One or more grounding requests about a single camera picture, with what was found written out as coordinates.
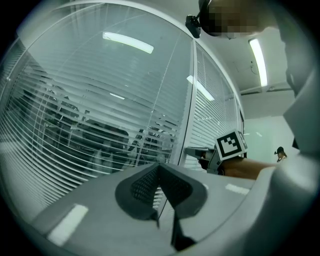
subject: fluorescent light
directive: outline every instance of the fluorescent light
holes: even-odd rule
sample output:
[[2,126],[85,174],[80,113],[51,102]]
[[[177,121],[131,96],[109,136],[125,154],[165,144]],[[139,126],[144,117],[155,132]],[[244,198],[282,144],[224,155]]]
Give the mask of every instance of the fluorescent light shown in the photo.
[[[194,77],[192,75],[189,75],[187,78],[186,78],[191,84],[194,83]],[[214,97],[212,97],[212,95],[207,91],[206,88],[204,88],[204,86],[199,82],[197,81],[196,82],[196,88],[209,100],[209,101],[214,101]]]
[[137,39],[134,39],[132,37],[129,37],[123,34],[103,32],[102,37],[107,40],[111,40],[111,41],[119,42],[128,46],[135,47],[148,54],[151,54],[152,51],[154,50],[154,47],[151,46],[150,44],[147,44],[145,42],[139,41]]
[[265,64],[264,55],[262,54],[259,41],[258,39],[252,39],[252,40],[249,40],[249,44],[253,50],[255,61],[258,66],[261,86],[262,87],[267,86],[268,80],[267,80],[266,64]]
[[119,98],[119,99],[121,99],[121,100],[124,100],[124,99],[125,99],[124,97],[121,97],[121,96],[119,96],[119,95],[115,95],[115,94],[113,94],[113,93],[111,93],[111,92],[110,92],[110,95],[112,95],[112,96],[114,96],[114,97],[117,97],[117,98]]

